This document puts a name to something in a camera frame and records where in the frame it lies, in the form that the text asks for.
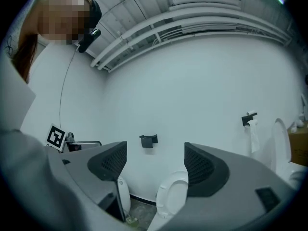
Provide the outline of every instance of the black baseboard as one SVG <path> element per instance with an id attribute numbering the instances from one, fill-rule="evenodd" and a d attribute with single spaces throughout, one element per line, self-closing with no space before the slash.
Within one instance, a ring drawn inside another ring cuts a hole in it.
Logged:
<path id="1" fill-rule="evenodd" d="M 131 194 L 130 194 L 130 197 L 131 197 L 132 199 L 138 200 L 138 201 L 143 202 L 143 203 L 146 203 L 146 204 L 148 204 L 148 205 L 154 205 L 154 206 L 156 206 L 156 203 L 155 203 L 155 202 L 152 202 L 152 201 L 150 201 L 150 200 L 146 200 L 146 199 L 143 199 L 143 198 L 139 198 L 139 197 L 136 197 L 136 196 L 131 195 Z"/>

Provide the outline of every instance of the ponytail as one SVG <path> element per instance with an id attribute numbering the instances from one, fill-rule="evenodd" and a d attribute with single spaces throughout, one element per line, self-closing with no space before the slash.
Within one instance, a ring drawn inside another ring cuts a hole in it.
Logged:
<path id="1" fill-rule="evenodd" d="M 37 45 L 38 35 L 28 35 L 18 52 L 13 56 L 12 63 L 24 81 L 27 81 Z"/>

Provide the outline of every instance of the toilet bowl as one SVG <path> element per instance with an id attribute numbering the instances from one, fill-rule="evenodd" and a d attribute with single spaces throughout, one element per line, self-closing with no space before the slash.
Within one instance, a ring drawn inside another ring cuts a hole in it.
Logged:
<path id="1" fill-rule="evenodd" d="M 158 188 L 156 198 L 157 213 L 148 231 L 155 231 L 165 225 L 185 205 L 188 189 L 186 171 L 176 171 L 169 175 Z"/>
<path id="2" fill-rule="evenodd" d="M 117 186 L 119 189 L 122 208 L 125 216 L 127 216 L 130 211 L 130 195 L 128 185 L 122 176 L 119 176 L 119 178 L 117 179 Z"/>
<path id="3" fill-rule="evenodd" d="M 278 118 L 272 128 L 274 150 L 272 153 L 272 170 L 292 188 L 298 190 L 305 178 L 308 167 L 291 162 L 291 146 L 287 128 Z"/>

